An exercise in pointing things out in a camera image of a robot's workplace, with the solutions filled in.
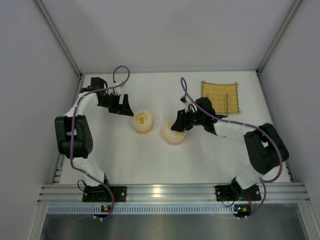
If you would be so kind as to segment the cream lid pink valve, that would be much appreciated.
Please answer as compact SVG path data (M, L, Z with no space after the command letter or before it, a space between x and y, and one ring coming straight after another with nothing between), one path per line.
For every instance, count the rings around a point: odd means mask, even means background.
M168 121L163 127L163 136L167 136L172 139L186 138L186 132L177 132L171 130L171 126L173 125L173 121Z

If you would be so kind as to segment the cream lunch box lid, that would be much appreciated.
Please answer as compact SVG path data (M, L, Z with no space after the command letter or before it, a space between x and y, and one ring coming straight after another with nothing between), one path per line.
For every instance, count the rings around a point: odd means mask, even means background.
M154 126L154 118L150 111L148 110L138 110L134 113L131 118L131 125L138 126L139 128L146 128L148 126Z

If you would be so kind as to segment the steel food tongs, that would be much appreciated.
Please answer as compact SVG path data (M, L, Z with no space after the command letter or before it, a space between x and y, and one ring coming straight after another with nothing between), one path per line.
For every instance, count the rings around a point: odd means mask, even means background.
M216 113L228 117L229 115L229 93L207 93L206 97L211 101L212 108Z

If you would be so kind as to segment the orange lunch box bowl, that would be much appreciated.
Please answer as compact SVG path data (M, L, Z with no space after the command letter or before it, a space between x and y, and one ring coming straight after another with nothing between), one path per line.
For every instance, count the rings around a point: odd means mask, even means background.
M147 126L147 127L138 127L138 126L133 126L133 129L136 133L138 134L147 134L149 133L152 129L154 128L153 125Z

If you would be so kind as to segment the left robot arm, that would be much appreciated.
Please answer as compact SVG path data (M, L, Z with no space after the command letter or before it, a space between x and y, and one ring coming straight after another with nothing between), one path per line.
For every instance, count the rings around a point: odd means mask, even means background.
M106 174L98 166L92 151L94 140L87 116L95 107L106 108L109 113L129 116L134 115L127 94L120 102L120 88L124 81L114 81L111 86L100 77L93 77L89 86L80 90L74 105L63 116L54 120L57 148L61 155L70 160L71 167L84 174L85 185L95 188L102 187L109 191Z

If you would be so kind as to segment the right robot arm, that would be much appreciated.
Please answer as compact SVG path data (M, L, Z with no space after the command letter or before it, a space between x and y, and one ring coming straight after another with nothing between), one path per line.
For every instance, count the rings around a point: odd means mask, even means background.
M210 134L245 146L249 164L228 186L235 200L247 195L261 177L289 158L289 151L272 124L249 127L228 121L225 115L216 114L207 97L198 98L195 103L186 96L180 100L185 108L177 112L171 130L183 133L194 126L202 126Z

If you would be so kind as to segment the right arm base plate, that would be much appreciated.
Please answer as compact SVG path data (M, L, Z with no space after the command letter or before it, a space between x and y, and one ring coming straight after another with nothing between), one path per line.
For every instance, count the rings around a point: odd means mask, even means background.
M255 184L248 189L236 188L231 184L216 185L215 187L216 199L220 202L228 201L260 201L262 199L260 189Z

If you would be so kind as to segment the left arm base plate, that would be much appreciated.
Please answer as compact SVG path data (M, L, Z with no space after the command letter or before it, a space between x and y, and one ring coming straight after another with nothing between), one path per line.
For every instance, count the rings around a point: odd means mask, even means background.
M109 187L114 201L124 203L127 198L127 187L123 185L119 186L110 186ZM102 185L99 186L86 186L84 188L84 193L82 195L82 202L89 203L102 203L102 202L111 202L111 194L109 191Z

